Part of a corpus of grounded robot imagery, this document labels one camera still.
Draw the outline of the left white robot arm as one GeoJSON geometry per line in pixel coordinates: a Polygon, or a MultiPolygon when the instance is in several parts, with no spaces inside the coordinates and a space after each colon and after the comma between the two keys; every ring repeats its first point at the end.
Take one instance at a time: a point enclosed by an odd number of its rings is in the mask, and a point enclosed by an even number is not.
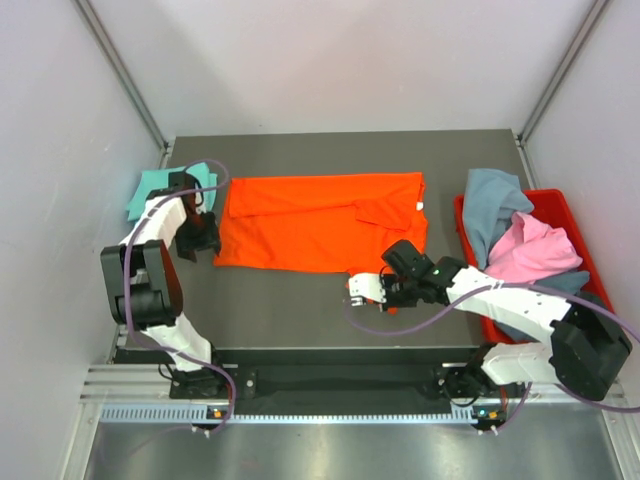
{"type": "Polygon", "coordinates": [[[227,374],[214,362],[215,349],[184,313],[184,298],[169,249],[195,262],[196,253],[221,251],[216,216],[205,206],[201,183],[186,171],[171,172],[165,187],[145,199],[141,217],[119,244],[100,254],[113,320],[168,353],[181,375],[205,396],[226,387],[227,374]]]}

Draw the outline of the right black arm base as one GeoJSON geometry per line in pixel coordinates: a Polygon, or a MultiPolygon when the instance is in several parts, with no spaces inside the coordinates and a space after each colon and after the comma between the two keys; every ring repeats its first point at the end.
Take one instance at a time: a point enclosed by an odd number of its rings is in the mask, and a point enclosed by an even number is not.
{"type": "Polygon", "coordinates": [[[523,384],[497,385],[480,367],[465,364],[442,364],[433,373],[438,392],[459,406],[470,406],[481,399],[515,399],[525,391],[523,384]]]}

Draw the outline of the orange t shirt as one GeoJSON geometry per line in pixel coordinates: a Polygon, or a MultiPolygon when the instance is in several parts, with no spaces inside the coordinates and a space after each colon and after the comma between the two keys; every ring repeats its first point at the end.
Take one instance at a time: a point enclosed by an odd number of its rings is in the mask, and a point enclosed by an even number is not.
{"type": "Polygon", "coordinates": [[[400,240],[427,243],[420,172],[244,177],[230,184],[216,267],[379,274],[400,240]]]}

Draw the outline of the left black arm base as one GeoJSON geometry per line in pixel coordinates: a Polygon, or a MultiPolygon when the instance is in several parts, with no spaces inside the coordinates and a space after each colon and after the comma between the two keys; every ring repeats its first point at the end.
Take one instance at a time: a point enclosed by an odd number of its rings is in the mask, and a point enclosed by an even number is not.
{"type": "MultiPolygon", "coordinates": [[[[210,400],[232,398],[231,384],[220,373],[209,369],[182,372],[174,365],[160,364],[159,375],[170,382],[169,397],[177,400],[210,400]]],[[[251,399],[256,394],[258,371],[255,368],[230,368],[227,373],[234,381],[236,397],[251,399]]]]}

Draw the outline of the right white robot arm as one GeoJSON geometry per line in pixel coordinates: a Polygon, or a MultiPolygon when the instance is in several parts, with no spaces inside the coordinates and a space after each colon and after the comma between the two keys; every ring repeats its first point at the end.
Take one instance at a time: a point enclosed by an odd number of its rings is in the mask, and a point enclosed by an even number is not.
{"type": "Polygon", "coordinates": [[[528,337],[526,343],[495,343],[480,353],[466,372],[478,395],[505,384],[539,382],[602,401],[632,352],[621,319],[589,293],[508,283],[448,256],[433,262],[408,240],[393,244],[382,259],[391,270],[382,277],[386,306],[439,304],[445,312],[477,314],[528,337]]]}

